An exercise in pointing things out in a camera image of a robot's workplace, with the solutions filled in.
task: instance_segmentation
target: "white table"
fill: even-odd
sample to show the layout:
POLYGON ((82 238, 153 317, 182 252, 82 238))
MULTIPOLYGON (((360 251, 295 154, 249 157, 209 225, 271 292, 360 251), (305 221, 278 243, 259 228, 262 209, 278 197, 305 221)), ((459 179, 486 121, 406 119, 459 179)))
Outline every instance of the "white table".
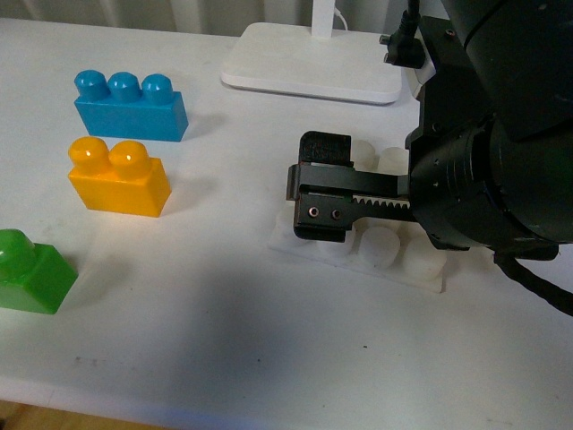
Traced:
MULTIPOLYGON (((267 249, 304 132, 400 146, 418 106, 226 88, 234 43, 0 20, 0 228, 80 273, 56 315, 0 309, 0 398, 187 429, 570 429, 573 319, 487 253, 450 258, 436 295, 267 249), (87 211, 68 182, 88 68, 184 95, 184 141, 145 142, 159 219, 87 211)), ((536 267, 568 285, 571 262, 536 267)))

